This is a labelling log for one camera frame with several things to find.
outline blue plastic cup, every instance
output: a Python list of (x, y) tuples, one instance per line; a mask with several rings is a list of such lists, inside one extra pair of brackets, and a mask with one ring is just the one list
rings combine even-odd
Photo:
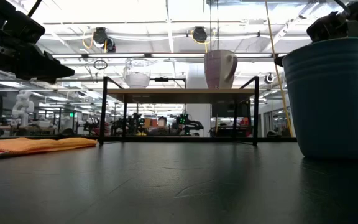
[(358, 159), (358, 38), (301, 47), (283, 66), (302, 154)]

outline wooden tabletop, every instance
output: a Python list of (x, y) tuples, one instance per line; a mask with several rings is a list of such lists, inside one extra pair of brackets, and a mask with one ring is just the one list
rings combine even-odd
[(254, 89), (112, 89), (108, 95), (127, 103), (233, 103), (254, 95)]

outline orange towel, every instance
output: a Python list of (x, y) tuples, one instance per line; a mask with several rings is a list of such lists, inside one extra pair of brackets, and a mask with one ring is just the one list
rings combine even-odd
[(86, 138), (66, 138), (61, 140), (5, 139), (0, 140), (0, 154), (29, 154), (35, 152), (61, 151), (95, 146), (96, 143), (96, 140)]

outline black table surface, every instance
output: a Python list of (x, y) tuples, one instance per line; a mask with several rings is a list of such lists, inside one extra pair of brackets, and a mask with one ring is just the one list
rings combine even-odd
[(0, 223), (358, 223), (358, 161), (134, 142), (0, 159)]

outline white robot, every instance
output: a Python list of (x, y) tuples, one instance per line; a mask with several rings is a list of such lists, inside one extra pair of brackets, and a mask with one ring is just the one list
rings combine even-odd
[(29, 125), (29, 113), (34, 112), (34, 102), (29, 100), (31, 94), (31, 91), (21, 90), (16, 96), (17, 101), (12, 109), (12, 126), (17, 125), (16, 119), (18, 117), (22, 120), (21, 127), (27, 127)]

